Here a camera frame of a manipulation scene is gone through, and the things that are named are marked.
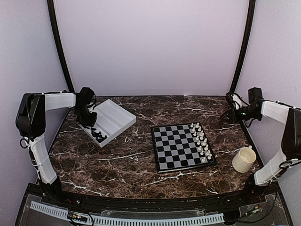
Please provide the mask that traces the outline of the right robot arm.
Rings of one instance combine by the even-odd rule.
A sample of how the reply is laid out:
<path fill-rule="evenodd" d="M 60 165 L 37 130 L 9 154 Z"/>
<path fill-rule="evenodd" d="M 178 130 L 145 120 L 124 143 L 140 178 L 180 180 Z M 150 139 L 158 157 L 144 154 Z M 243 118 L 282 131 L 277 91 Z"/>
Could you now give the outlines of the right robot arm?
<path fill-rule="evenodd" d="M 288 168 L 301 163 L 301 109 L 279 101 L 265 100 L 261 88 L 248 90 L 248 103 L 233 92 L 226 94 L 232 108 L 220 118 L 235 124 L 243 121 L 261 121 L 263 117 L 284 125 L 279 151 L 246 182 L 247 189 L 240 193 L 240 200 L 250 204 L 258 197 L 258 187 L 267 186 L 280 178 Z"/>

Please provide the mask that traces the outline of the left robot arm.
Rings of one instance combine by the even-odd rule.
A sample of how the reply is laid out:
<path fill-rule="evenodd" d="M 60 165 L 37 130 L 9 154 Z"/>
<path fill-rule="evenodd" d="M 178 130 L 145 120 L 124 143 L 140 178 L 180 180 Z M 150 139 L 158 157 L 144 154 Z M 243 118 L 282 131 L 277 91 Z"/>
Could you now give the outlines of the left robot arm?
<path fill-rule="evenodd" d="M 94 100 L 95 93 L 88 87 L 83 87 L 79 93 L 61 91 L 23 95 L 16 127 L 22 136 L 20 143 L 25 144 L 22 148 L 29 150 L 32 164 L 42 183 L 52 185 L 57 181 L 45 144 L 46 112 L 73 108 L 77 114 L 77 123 L 83 127 L 92 127 L 97 119 L 97 113 L 90 110 L 95 104 Z"/>

